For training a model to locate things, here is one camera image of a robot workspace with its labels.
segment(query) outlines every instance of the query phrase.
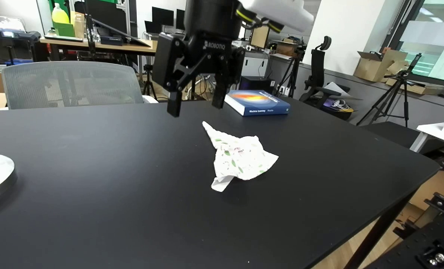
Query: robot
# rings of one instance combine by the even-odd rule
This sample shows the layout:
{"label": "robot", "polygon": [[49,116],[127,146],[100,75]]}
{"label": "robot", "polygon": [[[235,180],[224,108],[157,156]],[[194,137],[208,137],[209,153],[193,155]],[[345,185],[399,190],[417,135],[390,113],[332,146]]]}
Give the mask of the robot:
{"label": "robot", "polygon": [[152,78],[170,98],[167,113],[179,117],[181,92],[200,74],[215,75],[212,105],[223,108],[224,96],[236,80],[236,53],[242,25],[269,26],[281,32],[284,26],[303,31],[312,16],[303,0],[187,0],[184,38],[161,34]]}

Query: blue book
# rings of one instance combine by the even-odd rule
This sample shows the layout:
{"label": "blue book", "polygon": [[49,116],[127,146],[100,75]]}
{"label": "blue book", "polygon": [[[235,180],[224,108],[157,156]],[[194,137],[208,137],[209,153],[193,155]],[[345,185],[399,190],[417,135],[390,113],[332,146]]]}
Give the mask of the blue book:
{"label": "blue book", "polygon": [[287,116],[290,105],[262,90],[232,90],[224,102],[242,117]]}

